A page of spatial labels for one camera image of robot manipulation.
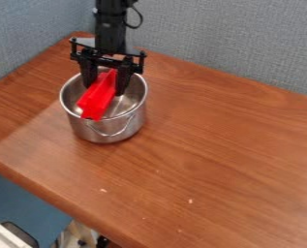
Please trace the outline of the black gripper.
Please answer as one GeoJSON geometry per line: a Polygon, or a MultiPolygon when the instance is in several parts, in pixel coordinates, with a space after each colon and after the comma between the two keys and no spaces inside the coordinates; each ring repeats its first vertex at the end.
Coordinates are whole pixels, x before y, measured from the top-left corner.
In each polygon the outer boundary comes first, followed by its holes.
{"type": "Polygon", "coordinates": [[[145,71],[146,53],[126,42],[127,13],[98,13],[94,38],[71,37],[70,59],[81,68],[83,85],[91,86],[98,77],[98,67],[117,69],[115,95],[122,96],[134,73],[145,71]]]}

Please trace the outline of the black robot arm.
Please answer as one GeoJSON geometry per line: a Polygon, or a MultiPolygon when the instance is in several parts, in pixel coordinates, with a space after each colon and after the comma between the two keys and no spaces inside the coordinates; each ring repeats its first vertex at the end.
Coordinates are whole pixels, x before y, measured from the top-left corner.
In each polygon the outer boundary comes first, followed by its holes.
{"type": "Polygon", "coordinates": [[[83,85],[91,86],[99,67],[117,69],[115,95],[121,96],[134,74],[145,71],[147,54],[127,44],[126,31],[138,29],[143,15],[135,8],[138,0],[97,0],[95,37],[69,39],[70,59],[81,68],[83,85]]]}

